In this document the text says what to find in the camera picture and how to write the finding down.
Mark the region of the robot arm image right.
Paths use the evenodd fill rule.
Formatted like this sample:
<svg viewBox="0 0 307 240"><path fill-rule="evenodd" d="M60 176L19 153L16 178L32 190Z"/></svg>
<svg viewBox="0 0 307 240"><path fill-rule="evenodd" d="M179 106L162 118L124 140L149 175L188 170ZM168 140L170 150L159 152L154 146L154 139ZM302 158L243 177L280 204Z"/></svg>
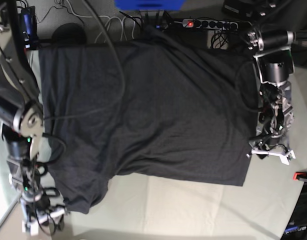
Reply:
<svg viewBox="0 0 307 240"><path fill-rule="evenodd" d="M278 157L289 165L295 159L289 130L294 122L292 84L295 72L292 44L307 24L307 0L266 0L255 6L258 15L242 34L252 56L260 106L251 154Z"/></svg>

